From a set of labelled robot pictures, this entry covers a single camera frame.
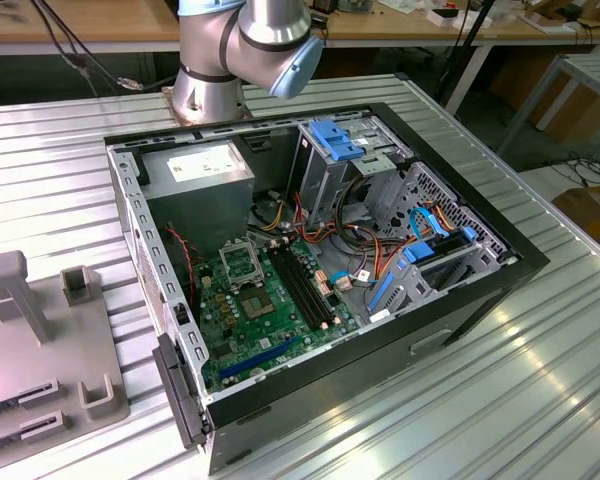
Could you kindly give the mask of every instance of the motherboard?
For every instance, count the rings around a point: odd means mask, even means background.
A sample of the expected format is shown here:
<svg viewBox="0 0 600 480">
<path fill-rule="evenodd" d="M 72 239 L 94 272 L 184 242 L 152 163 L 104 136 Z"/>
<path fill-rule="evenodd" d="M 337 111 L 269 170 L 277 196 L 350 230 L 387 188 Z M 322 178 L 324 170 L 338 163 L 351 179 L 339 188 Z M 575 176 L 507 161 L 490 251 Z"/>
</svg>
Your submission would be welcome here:
<svg viewBox="0 0 600 480">
<path fill-rule="evenodd" d="M 210 353 L 203 376 L 210 392 L 359 328 L 302 240 L 276 248 L 231 245 L 196 265 L 195 272 L 201 279 L 200 331 Z"/>
</svg>

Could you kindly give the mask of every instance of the blue pcie slot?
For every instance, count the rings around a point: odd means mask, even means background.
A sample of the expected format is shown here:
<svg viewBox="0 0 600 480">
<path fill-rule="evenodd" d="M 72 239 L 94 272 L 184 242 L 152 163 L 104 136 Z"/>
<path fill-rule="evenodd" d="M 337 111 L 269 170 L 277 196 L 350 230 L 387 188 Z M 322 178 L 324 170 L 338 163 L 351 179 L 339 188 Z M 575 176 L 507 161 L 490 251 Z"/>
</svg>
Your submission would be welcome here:
<svg viewBox="0 0 600 480">
<path fill-rule="evenodd" d="M 387 288 L 389 288 L 389 285 L 391 285 L 391 282 L 393 282 L 393 273 L 389 273 L 389 275 L 387 275 L 387 277 L 384 279 L 384 282 L 382 282 L 380 289 L 375 294 L 375 296 L 371 300 L 371 303 L 369 304 L 369 310 L 373 310 L 374 308 L 376 308 L 376 305 L 378 305 L 378 302 L 384 295 L 384 292 L 387 291 Z"/>
<path fill-rule="evenodd" d="M 245 370 L 249 370 L 261 363 L 264 363 L 273 358 L 279 357 L 280 355 L 284 355 L 293 342 L 296 341 L 298 337 L 290 338 L 289 340 L 285 340 L 284 343 L 280 345 L 270 348 L 262 353 L 254 355 L 251 358 L 247 358 L 242 362 L 236 363 L 235 365 L 231 365 L 223 370 L 220 370 L 218 376 L 220 379 L 230 377 L 232 375 L 238 375 L 239 373 L 244 372 Z"/>
</svg>

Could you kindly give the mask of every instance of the wooden table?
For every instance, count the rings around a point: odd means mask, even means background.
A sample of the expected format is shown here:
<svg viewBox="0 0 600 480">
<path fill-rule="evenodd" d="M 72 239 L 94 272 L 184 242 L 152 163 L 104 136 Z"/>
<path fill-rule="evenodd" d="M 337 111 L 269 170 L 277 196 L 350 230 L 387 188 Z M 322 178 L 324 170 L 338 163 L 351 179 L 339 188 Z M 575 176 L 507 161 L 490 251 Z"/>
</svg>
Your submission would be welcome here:
<svg viewBox="0 0 600 480">
<path fill-rule="evenodd" d="M 15 0 L 18 13 L 28 19 L 17 23 L 0 17 L 0 55 L 55 53 L 44 25 L 28 0 Z M 95 53 L 178 51 L 178 22 L 164 0 L 49 0 L 60 17 Z M 368 15 L 335 12 L 329 19 L 327 47 L 450 46 L 458 30 L 440 28 L 422 11 L 405 15 L 376 3 Z M 494 46 L 574 45 L 589 43 L 600 53 L 600 31 L 593 38 L 580 34 L 546 35 L 522 20 L 494 22 L 476 38 L 478 47 L 453 92 L 447 110 L 455 113 Z"/>
</svg>

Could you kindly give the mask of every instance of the cardboard box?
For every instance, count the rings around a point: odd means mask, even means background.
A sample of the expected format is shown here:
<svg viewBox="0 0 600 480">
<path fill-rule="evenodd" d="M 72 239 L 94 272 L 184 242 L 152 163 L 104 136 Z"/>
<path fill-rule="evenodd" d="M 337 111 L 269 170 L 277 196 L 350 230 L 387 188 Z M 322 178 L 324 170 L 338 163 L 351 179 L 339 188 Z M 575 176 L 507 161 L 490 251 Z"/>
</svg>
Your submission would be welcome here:
<svg viewBox="0 0 600 480">
<path fill-rule="evenodd" d="M 600 244 L 600 186 L 567 190 L 553 204 Z"/>
</svg>

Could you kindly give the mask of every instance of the blue plastic latch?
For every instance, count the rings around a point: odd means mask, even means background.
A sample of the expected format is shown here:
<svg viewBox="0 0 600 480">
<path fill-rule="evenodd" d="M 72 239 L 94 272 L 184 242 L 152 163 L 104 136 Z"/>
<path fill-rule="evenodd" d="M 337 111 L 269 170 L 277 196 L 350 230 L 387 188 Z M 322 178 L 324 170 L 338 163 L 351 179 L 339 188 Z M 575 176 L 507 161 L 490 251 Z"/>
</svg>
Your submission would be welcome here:
<svg viewBox="0 0 600 480">
<path fill-rule="evenodd" d="M 471 228 L 471 227 L 464 227 L 462 229 L 464 231 L 464 236 L 467 237 L 467 239 L 469 239 L 470 242 L 473 243 L 473 241 L 478 238 L 478 234 L 476 233 L 476 231 Z"/>
<path fill-rule="evenodd" d="M 371 303 L 369 304 L 369 310 L 373 310 L 374 308 L 376 308 L 376 305 L 378 305 L 378 302 L 382 298 L 382 295 L 384 295 L 387 291 L 387 288 L 389 288 L 389 285 L 391 285 L 391 282 L 393 282 L 393 273 L 389 273 L 389 275 L 385 277 L 384 282 L 382 282 L 382 285 L 378 289 L 378 292 L 371 299 Z"/>
<path fill-rule="evenodd" d="M 433 250 L 425 242 L 418 242 L 405 247 L 402 253 L 409 263 L 414 264 L 433 255 Z"/>
<path fill-rule="evenodd" d="M 309 127 L 322 146 L 329 150 L 334 161 L 352 160 L 364 155 L 364 150 L 351 143 L 344 130 L 335 122 L 309 122 Z"/>
<path fill-rule="evenodd" d="M 411 226 L 413 233 L 416 234 L 416 237 L 422 238 L 422 234 L 420 233 L 420 229 L 416 223 L 416 215 L 418 213 L 423 215 L 427 222 L 429 222 L 429 225 L 431 225 L 431 229 L 434 231 L 434 233 L 437 235 L 442 235 L 443 237 L 449 236 L 449 232 L 440 226 L 436 217 L 429 210 L 423 207 L 416 207 L 411 210 L 411 213 L 409 214 L 409 225 Z"/>
</svg>

